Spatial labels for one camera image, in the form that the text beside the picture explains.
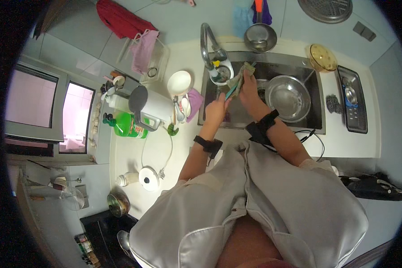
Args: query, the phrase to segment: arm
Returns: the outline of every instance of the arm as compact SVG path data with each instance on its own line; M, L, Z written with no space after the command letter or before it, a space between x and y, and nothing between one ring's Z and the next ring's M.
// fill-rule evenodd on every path
M239 94L241 103L255 121L260 121L271 109L259 98L256 78L245 70L244 85ZM276 124L267 131L270 142L277 152L290 164L299 166L305 159L311 159L298 137L278 117Z
M219 129L220 123L225 117L226 109L231 98L225 101L225 94L221 93L218 100L213 101L205 108L205 123L198 136L206 141L213 141L214 135ZM188 158L180 171L179 180L190 180L205 173L208 153L198 143L194 143Z

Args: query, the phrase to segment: green dish soap bottle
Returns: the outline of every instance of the green dish soap bottle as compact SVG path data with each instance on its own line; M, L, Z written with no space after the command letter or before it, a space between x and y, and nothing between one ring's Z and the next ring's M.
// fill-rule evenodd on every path
M149 124L149 119L144 119L145 123ZM115 118L112 114L103 114L103 123L114 128L115 134L121 137L145 138L149 133L142 127L134 124L134 115L121 112Z

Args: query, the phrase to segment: hand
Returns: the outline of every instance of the hand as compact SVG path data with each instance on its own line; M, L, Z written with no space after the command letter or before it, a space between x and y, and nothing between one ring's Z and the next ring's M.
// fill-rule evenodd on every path
M258 95L258 86L254 75L250 76L248 70L243 71L244 84L240 90L240 100L244 108L254 120L259 121L271 112L271 109Z
M225 101L225 93L221 93L219 99L214 100L205 108L205 123L207 125L219 128L225 117L226 109L232 98Z

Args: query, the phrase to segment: pink towel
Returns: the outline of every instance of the pink towel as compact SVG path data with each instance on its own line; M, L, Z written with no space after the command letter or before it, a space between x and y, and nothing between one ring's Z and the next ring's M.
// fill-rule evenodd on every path
M201 107L201 104L204 100L204 97L198 93L198 91L194 88L189 90L188 92L189 103L191 104L191 114L188 116L186 122L190 122L192 118L198 113L198 110Z
M139 74L147 72L158 34L158 31L150 30L139 38L137 44L129 48L132 52L131 70Z

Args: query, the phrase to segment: blue cloth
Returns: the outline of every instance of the blue cloth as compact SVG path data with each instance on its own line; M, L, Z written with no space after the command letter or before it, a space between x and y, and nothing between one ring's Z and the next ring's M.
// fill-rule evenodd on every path
M253 24L253 10L250 7L234 5L232 16L234 20L234 35L243 38L246 30Z
M254 12L252 21L253 21L253 23L258 23L258 21L256 21L256 5L255 5L255 3L253 3L253 5L252 5L252 11ZM262 23L267 24L267 25L271 25L273 23L273 17L271 17L267 0L262 1Z

